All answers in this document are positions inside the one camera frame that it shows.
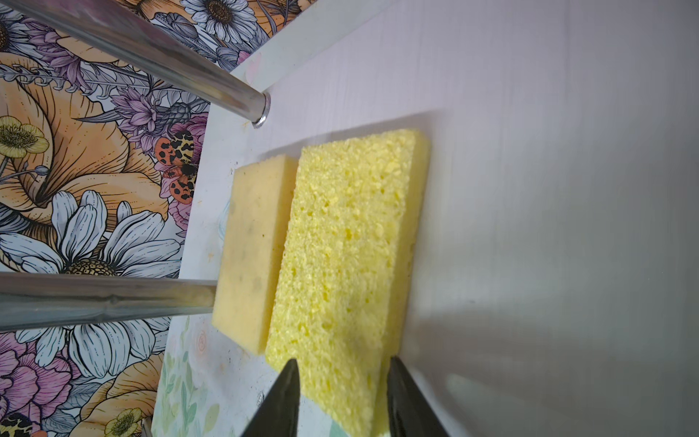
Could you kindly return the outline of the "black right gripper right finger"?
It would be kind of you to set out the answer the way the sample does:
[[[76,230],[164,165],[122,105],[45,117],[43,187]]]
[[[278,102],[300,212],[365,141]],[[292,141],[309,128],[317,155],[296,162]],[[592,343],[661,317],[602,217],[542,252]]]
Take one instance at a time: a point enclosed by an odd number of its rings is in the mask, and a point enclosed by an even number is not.
[[[387,406],[393,437],[448,437],[441,421],[398,356],[391,357]]]

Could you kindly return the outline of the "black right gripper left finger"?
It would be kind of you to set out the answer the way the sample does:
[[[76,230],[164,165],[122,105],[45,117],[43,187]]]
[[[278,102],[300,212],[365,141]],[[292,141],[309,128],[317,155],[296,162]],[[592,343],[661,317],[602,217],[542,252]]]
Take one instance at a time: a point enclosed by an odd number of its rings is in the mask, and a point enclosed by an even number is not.
[[[242,437],[298,435],[300,372],[295,358],[287,361]]]

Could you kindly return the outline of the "white two-tier shelf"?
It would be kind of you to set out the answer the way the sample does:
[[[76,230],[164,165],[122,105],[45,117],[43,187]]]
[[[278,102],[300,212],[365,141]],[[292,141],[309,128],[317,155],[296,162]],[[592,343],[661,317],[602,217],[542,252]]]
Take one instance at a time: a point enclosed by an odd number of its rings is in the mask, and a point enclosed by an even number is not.
[[[128,1],[261,129],[9,7],[4,271],[213,279],[238,166],[420,129],[402,360],[454,436],[698,433],[695,1]]]

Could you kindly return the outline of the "pale yellow porous sponge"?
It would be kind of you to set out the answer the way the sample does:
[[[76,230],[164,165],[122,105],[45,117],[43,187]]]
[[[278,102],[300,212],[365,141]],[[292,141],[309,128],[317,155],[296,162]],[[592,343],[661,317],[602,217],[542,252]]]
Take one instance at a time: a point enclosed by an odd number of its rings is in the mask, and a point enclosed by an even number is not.
[[[265,356],[350,436],[388,430],[430,152],[401,129],[301,153]]]

